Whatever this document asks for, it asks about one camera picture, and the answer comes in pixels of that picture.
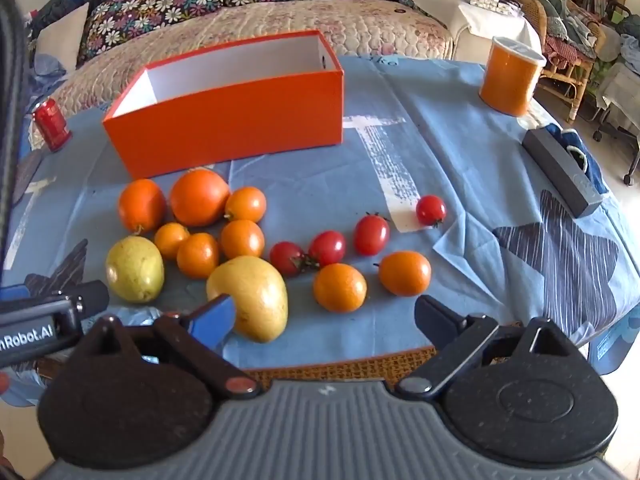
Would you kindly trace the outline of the orange kumquat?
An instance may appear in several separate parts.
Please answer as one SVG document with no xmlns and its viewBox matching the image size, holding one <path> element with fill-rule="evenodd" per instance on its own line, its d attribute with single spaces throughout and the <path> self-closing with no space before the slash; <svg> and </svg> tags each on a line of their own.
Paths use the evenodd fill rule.
<svg viewBox="0 0 640 480">
<path fill-rule="evenodd" d="M 374 266 L 382 286 L 395 296 L 419 296 L 431 284 L 431 263 L 420 252 L 392 252 Z"/>
<path fill-rule="evenodd" d="M 366 301 L 368 284 L 353 266 L 332 263 L 322 268 L 314 278 L 312 293 L 322 308 L 334 313 L 358 310 Z"/>
</svg>

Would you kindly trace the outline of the small orange cluster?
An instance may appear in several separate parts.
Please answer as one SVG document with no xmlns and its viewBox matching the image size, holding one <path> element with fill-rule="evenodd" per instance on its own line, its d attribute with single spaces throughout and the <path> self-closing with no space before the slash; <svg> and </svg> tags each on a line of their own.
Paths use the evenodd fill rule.
<svg viewBox="0 0 640 480">
<path fill-rule="evenodd" d="M 212 234 L 196 233 L 178 248 L 177 266 L 192 280 L 207 280 L 219 263 L 219 247 Z"/>
<path fill-rule="evenodd" d="M 221 230 L 219 240 L 227 259 L 239 256 L 260 257 L 265 248 L 262 229 L 250 220 L 230 221 Z"/>
<path fill-rule="evenodd" d="M 176 261 L 178 250 L 190 237 L 188 229 L 178 222 L 168 222 L 161 226 L 153 237 L 153 243 L 167 261 Z"/>
</svg>

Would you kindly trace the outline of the yellow-green pear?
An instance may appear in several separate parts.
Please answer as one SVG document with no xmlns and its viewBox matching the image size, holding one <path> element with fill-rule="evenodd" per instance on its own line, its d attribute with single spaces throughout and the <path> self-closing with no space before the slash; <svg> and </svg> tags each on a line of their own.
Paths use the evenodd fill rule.
<svg viewBox="0 0 640 480">
<path fill-rule="evenodd" d="M 165 281 L 163 257 L 143 236 L 122 238 L 105 259 L 107 285 L 119 298 L 148 304 L 160 296 Z"/>
</svg>

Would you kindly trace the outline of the dark red cherry tomato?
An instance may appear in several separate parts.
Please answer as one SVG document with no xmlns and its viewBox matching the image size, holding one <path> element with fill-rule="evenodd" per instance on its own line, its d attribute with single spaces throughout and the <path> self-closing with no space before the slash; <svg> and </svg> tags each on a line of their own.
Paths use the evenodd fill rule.
<svg viewBox="0 0 640 480">
<path fill-rule="evenodd" d="M 286 240 L 271 247 L 269 261 L 285 278 L 292 278 L 319 267 L 319 263 L 302 248 Z"/>
</svg>

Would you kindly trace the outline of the orange kumquat front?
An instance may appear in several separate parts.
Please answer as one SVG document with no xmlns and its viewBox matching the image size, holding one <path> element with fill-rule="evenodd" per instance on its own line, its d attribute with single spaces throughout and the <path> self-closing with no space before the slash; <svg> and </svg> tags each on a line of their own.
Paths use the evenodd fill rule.
<svg viewBox="0 0 640 480">
<path fill-rule="evenodd" d="M 353 266 L 332 263 L 322 268 L 314 278 L 312 293 L 322 308 L 334 313 L 358 310 L 366 301 L 368 284 Z"/>
</svg>

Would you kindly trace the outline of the large orange tomato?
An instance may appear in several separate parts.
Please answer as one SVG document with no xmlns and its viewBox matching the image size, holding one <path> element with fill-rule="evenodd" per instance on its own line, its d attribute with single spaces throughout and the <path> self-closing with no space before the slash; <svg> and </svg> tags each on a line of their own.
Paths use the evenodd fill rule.
<svg viewBox="0 0 640 480">
<path fill-rule="evenodd" d="M 185 226 L 204 228 L 224 215 L 229 196 L 229 185 L 219 174 L 196 168 L 174 184 L 169 194 L 169 206 L 174 217 Z"/>
</svg>

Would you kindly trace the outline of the blue printed tablecloth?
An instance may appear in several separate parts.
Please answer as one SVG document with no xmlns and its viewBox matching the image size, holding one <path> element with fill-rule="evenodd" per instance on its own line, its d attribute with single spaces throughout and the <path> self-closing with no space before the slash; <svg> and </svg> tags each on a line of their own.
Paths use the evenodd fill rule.
<svg viewBox="0 0 640 480">
<path fill-rule="evenodd" d="M 386 292 L 378 258 L 420 252 L 432 267 L 427 293 L 461 315 L 500 323 L 552 318 L 578 346 L 639 303 L 639 237 L 612 194 L 574 218 L 522 147 L 530 125 L 478 96 L 474 64 L 401 58 L 391 66 L 342 58 L 344 140 L 328 148 L 230 160 L 213 166 L 232 188 L 265 193 L 260 222 L 269 248 L 307 246 L 335 230 L 349 242 L 346 262 L 364 275 L 368 298 L 352 314 L 326 312 L 311 273 L 287 280 L 288 326 L 270 344 L 232 335 L 224 357 L 239 368 L 346 361 L 423 347 L 413 299 Z M 105 280 L 108 250 L 127 233 L 117 199 L 130 182 L 102 127 L 102 110 L 70 118 L 73 139 L 47 156 L 11 216 L 3 285 L 51 276 L 86 244 L 85 281 Z M 415 229 L 413 202 L 434 194 L 447 208 L 436 229 Z M 383 255 L 357 256 L 352 229 L 367 212 L 392 226 Z"/>
</svg>

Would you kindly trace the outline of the grey rectangular case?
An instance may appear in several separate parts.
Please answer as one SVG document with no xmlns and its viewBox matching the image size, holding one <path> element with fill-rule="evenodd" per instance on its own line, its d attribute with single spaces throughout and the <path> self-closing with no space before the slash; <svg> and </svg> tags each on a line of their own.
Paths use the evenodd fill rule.
<svg viewBox="0 0 640 480">
<path fill-rule="evenodd" d="M 545 128 L 528 130 L 522 145 L 575 218 L 590 216 L 597 210 L 601 195 L 574 157 Z"/>
</svg>

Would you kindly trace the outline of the red soda can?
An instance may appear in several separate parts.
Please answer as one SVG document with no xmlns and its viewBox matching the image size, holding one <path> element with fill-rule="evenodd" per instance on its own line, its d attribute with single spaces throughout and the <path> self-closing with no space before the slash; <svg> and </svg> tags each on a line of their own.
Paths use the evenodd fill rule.
<svg viewBox="0 0 640 480">
<path fill-rule="evenodd" d="M 58 103 L 50 96 L 34 108 L 32 118 L 52 153 L 58 152 L 72 137 Z"/>
</svg>

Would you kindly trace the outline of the blue cloth beside case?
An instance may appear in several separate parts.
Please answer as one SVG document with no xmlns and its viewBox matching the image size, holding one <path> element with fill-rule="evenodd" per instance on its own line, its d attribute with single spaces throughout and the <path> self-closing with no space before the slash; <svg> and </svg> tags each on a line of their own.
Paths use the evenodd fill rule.
<svg viewBox="0 0 640 480">
<path fill-rule="evenodd" d="M 591 155 L 578 132 L 573 128 L 561 129 L 555 124 L 548 124 L 544 128 L 573 157 L 579 169 L 591 181 L 598 193 L 601 195 L 608 194 L 610 190 L 603 180 L 600 165 Z"/>
</svg>

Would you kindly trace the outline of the orange cylindrical canister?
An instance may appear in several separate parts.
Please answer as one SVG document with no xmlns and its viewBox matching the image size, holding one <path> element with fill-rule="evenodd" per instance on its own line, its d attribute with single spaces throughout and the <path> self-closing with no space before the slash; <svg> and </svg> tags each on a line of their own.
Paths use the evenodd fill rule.
<svg viewBox="0 0 640 480">
<path fill-rule="evenodd" d="M 524 116 L 545 65 L 544 56 L 526 44 L 492 38 L 480 98 L 498 112 Z"/>
</svg>

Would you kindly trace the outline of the white pillow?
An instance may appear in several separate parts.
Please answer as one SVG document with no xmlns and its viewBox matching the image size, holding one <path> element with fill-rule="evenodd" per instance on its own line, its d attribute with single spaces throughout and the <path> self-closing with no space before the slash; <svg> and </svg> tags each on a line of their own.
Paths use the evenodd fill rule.
<svg viewBox="0 0 640 480">
<path fill-rule="evenodd" d="M 61 63 L 66 73 L 73 73 L 88 10 L 89 5 L 85 3 L 43 29 L 36 42 L 36 53 L 52 56 Z"/>
</svg>

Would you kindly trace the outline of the white side table cloth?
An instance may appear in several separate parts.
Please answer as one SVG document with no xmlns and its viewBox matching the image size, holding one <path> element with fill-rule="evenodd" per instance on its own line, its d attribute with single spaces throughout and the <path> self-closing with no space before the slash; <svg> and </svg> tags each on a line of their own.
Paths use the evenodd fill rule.
<svg viewBox="0 0 640 480">
<path fill-rule="evenodd" d="M 506 16 L 464 0 L 410 0 L 443 24 L 454 40 L 451 58 L 485 65 L 494 37 L 514 39 L 542 53 L 538 32 L 522 16 Z"/>
</svg>

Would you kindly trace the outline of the rattan chair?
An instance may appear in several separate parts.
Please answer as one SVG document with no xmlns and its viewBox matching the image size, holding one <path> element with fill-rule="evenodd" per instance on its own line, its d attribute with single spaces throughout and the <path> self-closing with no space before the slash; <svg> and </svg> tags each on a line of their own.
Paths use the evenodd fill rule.
<svg viewBox="0 0 640 480">
<path fill-rule="evenodd" d="M 546 65 L 538 87 L 563 101 L 575 121 L 605 43 L 599 21 L 572 0 L 514 0 L 538 34 Z"/>
</svg>

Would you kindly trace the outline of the quilted floral sofa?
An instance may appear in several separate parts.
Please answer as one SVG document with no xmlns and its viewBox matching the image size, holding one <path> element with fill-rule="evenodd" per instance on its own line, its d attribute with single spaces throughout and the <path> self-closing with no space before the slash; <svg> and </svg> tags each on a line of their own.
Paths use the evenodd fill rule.
<svg viewBox="0 0 640 480">
<path fill-rule="evenodd" d="M 40 32 L 88 3 L 91 14 L 105 0 L 50 0 L 32 18 Z M 217 11 L 131 39 L 76 66 L 50 95 L 66 116 L 110 102 L 145 63 L 225 42 L 317 29 L 340 55 L 399 55 L 448 60 L 454 40 L 446 27 L 409 0 L 298 0 L 224 5 Z"/>
</svg>

